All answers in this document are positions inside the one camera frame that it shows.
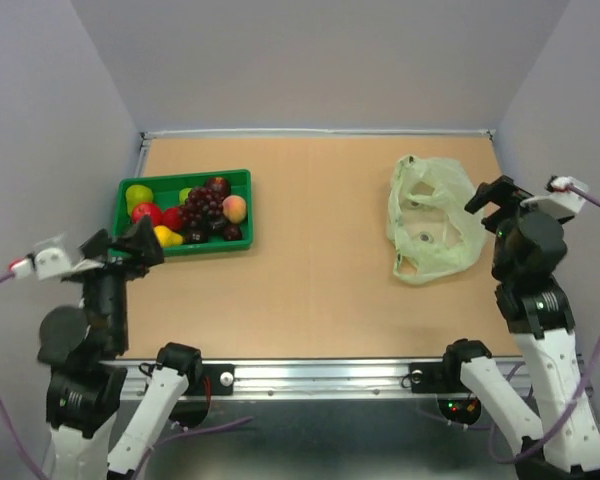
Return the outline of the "red orange pomegranate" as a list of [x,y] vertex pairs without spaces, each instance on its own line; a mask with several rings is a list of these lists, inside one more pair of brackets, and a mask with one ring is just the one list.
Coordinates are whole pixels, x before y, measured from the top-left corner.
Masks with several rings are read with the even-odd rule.
[[162,213],[162,225],[174,232],[184,228],[184,219],[179,207],[171,207]]

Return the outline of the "light green plastic bag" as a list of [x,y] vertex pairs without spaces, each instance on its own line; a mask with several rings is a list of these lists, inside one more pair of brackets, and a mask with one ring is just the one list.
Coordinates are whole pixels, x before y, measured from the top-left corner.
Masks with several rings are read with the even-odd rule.
[[455,159],[407,155],[396,162],[386,230],[395,248],[396,278],[421,286],[464,272],[480,259],[486,243],[484,210],[465,210],[475,193]]

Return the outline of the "light green wrinkled fruit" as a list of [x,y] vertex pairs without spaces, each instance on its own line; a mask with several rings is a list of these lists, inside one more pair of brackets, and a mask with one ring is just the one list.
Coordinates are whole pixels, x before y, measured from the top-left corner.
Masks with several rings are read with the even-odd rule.
[[189,193],[191,192],[192,188],[188,187],[188,188],[184,188],[179,192],[179,203],[180,204],[184,204],[186,199],[189,196]]

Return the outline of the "dark red grape bunch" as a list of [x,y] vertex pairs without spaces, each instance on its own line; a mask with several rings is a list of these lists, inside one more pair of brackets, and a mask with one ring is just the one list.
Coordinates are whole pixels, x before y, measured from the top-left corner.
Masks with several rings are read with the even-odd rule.
[[183,224],[189,229],[207,229],[223,215],[225,195],[207,187],[192,188],[180,206]]

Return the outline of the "dark maroon plum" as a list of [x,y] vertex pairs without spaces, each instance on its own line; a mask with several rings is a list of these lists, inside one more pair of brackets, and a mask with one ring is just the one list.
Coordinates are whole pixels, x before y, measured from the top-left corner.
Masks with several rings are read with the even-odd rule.
[[239,225],[228,224],[224,228],[222,236],[227,242],[240,241],[243,239],[243,232]]

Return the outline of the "dark purple mangosteen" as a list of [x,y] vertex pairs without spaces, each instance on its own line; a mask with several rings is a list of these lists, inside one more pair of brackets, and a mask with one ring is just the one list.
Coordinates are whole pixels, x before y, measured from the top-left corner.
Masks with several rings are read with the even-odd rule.
[[209,234],[204,230],[192,229],[185,234],[187,244],[199,245],[209,242]]

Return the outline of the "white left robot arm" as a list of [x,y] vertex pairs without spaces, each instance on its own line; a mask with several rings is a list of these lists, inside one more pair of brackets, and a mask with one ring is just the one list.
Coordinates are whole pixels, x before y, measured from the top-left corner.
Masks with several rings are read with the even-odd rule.
[[202,382],[199,349],[170,342],[150,371],[149,385],[116,445],[109,444],[128,371],[113,360],[129,348],[128,282],[164,261],[149,217],[113,238],[96,232],[73,261],[59,240],[33,256],[40,280],[81,286],[81,303],[51,310],[39,328],[37,360],[50,369],[46,423],[54,479],[140,479],[168,417]]

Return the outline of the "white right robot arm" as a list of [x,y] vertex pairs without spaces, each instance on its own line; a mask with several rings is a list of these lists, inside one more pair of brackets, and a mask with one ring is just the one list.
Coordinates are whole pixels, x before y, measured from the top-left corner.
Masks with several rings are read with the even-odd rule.
[[597,360],[579,366],[575,319],[554,272],[568,248],[563,226],[588,202],[587,186],[550,178],[534,196],[501,176],[481,184],[465,209],[489,203],[482,221],[495,236],[496,304],[522,353],[537,407],[531,409],[500,372],[486,346],[462,339],[446,348],[443,384],[467,388],[487,410],[513,455],[520,479],[600,479],[600,430],[586,389]]

